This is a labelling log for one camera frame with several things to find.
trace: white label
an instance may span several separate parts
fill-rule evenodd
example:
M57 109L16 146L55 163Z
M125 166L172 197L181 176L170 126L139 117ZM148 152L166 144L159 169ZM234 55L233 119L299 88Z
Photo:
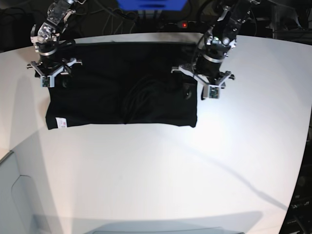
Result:
M65 118L56 118L58 123L58 128L67 128L67 121Z

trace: white table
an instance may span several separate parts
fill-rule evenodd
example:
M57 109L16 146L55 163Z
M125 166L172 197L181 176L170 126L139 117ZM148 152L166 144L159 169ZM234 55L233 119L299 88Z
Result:
M197 41L198 34L78 40ZM31 176L52 233L222 227L277 234L305 148L312 47L238 37L221 67L220 100L198 103L197 127L88 125L48 131L48 90L27 62L32 47L0 54L0 148Z

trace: black cloth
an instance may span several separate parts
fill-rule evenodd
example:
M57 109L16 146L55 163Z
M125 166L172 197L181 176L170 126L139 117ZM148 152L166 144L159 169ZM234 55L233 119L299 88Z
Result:
M193 45L109 43L76 46L59 56L82 60L72 77L49 88L46 122L57 128L85 124L164 123L195 127L196 82L171 67L190 62Z

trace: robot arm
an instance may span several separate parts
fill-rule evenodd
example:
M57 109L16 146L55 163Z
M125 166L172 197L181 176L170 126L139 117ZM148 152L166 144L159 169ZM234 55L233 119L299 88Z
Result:
M72 6L75 4L84 4L86 0L58 0L52 3L48 9L48 17L46 22L42 24L38 32L36 25L31 31L31 42L34 44L35 50L40 54L38 63L31 62L27 68L34 68L36 76L40 77L41 86L52 88L55 86L55 77L59 74L70 74L70 68L81 63L75 58L70 60L63 59L57 61L55 54L60 47L59 38L67 28L67 20L75 13Z
M59 37L67 28L68 18L75 13L72 6L85 2L58 0L49 7L48 18L37 34L34 26L31 40L40 54L40 62L31 62L28 68L36 70L42 87L54 87L57 75L68 75L75 63L82 64L75 58L57 62L55 53L60 46ZM218 0L216 3L214 10L219 17L198 42L192 62L172 68L172 72L182 72L203 85L202 99L219 98L225 81L235 78L231 72L223 73L219 69L229 51L235 48L237 34L249 16L251 5L259 4L260 0Z
M174 67L172 72L182 72L193 77L203 85L202 99L219 98L220 90L225 88L227 79L235 79L231 72L220 72L225 57L236 47L236 37L241 25L249 16L252 4L260 0L222 0L216 5L215 11L220 17L202 36L196 48L200 52L191 64Z

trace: blue bin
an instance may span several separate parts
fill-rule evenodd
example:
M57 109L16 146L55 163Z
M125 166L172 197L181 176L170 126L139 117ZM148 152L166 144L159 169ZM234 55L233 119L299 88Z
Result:
M117 0L125 11L167 10L181 11L187 0Z

